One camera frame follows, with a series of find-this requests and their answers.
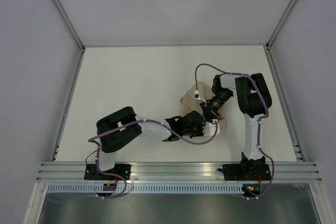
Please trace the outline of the beige cloth napkin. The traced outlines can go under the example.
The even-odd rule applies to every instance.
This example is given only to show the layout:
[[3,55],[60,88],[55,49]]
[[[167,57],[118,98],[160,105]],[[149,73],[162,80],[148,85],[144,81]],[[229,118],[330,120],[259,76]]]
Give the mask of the beige cloth napkin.
[[[192,111],[197,111],[200,115],[203,115],[202,108],[200,106],[201,100],[193,100],[193,94],[195,91],[195,85],[193,85],[180,99],[180,116],[185,116]],[[211,86],[205,84],[202,81],[198,81],[198,91],[203,95],[205,100],[211,99],[215,94],[211,91]],[[218,120],[220,130],[226,131],[228,128],[226,110],[221,107],[218,110],[220,119]]]

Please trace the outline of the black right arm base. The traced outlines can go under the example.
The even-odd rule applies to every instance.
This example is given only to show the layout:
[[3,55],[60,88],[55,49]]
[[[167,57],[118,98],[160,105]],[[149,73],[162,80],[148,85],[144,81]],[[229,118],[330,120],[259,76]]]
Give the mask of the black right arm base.
[[224,175],[225,181],[269,181],[271,179],[271,171],[268,165],[265,165],[260,168],[242,168],[239,164],[227,164],[223,165],[222,168],[219,168]]

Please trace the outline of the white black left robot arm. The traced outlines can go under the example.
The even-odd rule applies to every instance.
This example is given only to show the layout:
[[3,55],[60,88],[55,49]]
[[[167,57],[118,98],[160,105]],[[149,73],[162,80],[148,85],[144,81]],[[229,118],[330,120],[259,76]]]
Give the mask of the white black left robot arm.
[[131,106],[120,109],[96,123],[100,145],[96,173],[104,180],[112,178],[117,152],[139,136],[174,142],[181,136],[203,136],[205,125],[203,117],[197,111],[154,123],[136,114]]

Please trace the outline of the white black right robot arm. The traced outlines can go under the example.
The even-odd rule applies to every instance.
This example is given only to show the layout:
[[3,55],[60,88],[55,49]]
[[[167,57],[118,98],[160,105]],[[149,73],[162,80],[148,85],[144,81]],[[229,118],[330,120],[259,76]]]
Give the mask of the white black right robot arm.
[[245,119],[245,145],[242,159],[238,165],[223,166],[223,174],[232,179],[256,180],[259,176],[264,180],[271,178],[268,157],[262,151],[264,119],[269,115],[272,98],[261,73],[219,74],[213,79],[214,96],[200,104],[206,121],[219,119],[219,109],[234,96],[236,91],[238,107]]

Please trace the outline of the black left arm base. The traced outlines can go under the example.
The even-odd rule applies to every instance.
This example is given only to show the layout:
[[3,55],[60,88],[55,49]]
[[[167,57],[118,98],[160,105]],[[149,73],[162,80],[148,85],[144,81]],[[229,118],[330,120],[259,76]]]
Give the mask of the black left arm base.
[[100,172],[96,164],[86,165],[86,170],[84,174],[84,180],[129,180],[131,175],[131,165],[130,164],[116,164],[113,169]]

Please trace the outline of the aluminium rear frame bar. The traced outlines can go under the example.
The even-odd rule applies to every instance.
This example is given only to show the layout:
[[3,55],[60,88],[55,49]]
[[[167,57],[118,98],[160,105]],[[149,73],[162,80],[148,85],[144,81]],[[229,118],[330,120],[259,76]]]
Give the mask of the aluminium rear frame bar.
[[265,46],[266,42],[180,42],[180,43],[138,43],[138,44],[106,44],[85,45],[85,48],[118,48],[118,47],[184,47],[184,46]]

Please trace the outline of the aluminium table edge rail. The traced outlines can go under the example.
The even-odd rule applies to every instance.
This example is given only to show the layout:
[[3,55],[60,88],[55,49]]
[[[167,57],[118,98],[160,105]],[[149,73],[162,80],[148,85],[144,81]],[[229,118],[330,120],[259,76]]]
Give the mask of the aluminium table edge rail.
[[85,55],[85,51],[86,51],[85,47],[83,47],[80,50],[80,54],[79,54],[78,60],[76,62],[76,67],[75,67],[74,72],[73,72],[73,74],[71,76],[71,79],[70,79],[69,90],[68,90],[67,95],[66,95],[65,104],[64,104],[64,107],[63,107],[63,110],[62,110],[62,113],[61,113],[59,124],[58,124],[57,129],[56,129],[56,134],[55,134],[55,138],[54,138],[54,142],[53,142],[53,148],[52,148],[51,155],[50,155],[50,158],[49,158],[49,161],[52,161],[52,162],[56,159],[56,156],[57,156],[59,143],[60,143],[61,138],[62,138],[63,130],[64,130],[66,119],[67,119],[67,114],[68,114],[68,111],[69,111],[69,108],[70,108],[70,105],[71,105],[72,96],[74,94],[74,90],[75,90],[75,87],[76,87],[76,83],[77,83],[80,68],[81,68],[81,65],[82,65],[83,57]]

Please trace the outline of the aluminium front mounting rail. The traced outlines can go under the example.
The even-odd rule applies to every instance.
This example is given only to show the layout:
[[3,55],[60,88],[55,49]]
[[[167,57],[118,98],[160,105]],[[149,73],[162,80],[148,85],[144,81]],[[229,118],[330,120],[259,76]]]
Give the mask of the aluminium front mounting rail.
[[[135,183],[223,183],[220,168],[229,162],[131,162],[130,180]],[[85,162],[43,162],[36,182],[83,182]],[[314,162],[275,162],[273,182],[321,183]]]

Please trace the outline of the aluminium right frame post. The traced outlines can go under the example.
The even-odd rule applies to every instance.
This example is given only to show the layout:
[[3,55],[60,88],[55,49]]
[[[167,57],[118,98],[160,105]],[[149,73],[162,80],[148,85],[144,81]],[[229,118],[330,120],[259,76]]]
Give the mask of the aluminium right frame post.
[[285,10],[281,14],[280,19],[278,20],[273,32],[271,33],[271,36],[269,37],[268,41],[264,45],[265,50],[270,50],[271,46],[274,44],[276,38],[281,32],[285,22],[287,21],[288,17],[290,16],[297,2],[298,0],[289,0],[288,4],[286,5]]

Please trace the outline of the aluminium frame post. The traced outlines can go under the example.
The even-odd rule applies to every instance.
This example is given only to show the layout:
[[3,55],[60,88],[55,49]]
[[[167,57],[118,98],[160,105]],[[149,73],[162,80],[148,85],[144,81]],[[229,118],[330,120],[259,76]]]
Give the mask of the aluminium frame post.
[[274,44],[276,38],[281,32],[285,22],[287,21],[288,17],[290,16],[297,2],[298,0],[289,0],[288,4],[286,5],[285,10],[281,14],[280,19],[278,20],[273,32],[271,33],[271,36],[269,37],[268,41],[264,45],[265,50],[270,50],[271,46]]
[[79,48],[81,52],[83,52],[85,50],[85,46],[83,45],[81,39],[79,38],[77,31],[75,30],[69,16],[66,13],[66,10],[63,7],[63,4],[61,3],[60,0],[51,0],[51,2],[56,8],[57,13],[59,14],[60,18],[64,22],[66,28],[68,29],[70,33],[70,36],[75,41],[77,47]]

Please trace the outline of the aluminium left frame post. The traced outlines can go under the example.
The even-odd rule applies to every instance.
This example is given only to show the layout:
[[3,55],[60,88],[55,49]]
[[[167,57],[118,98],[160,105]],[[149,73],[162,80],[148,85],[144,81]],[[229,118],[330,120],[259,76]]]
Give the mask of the aluminium left frame post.
[[51,0],[51,2],[56,8],[57,13],[59,14],[60,18],[64,22],[66,28],[68,29],[70,33],[70,36],[75,41],[77,47],[79,48],[81,52],[83,52],[85,50],[85,46],[83,45],[81,39],[79,38],[77,31],[75,30],[69,16],[66,13],[66,10],[63,7],[63,4],[61,3],[60,0]]

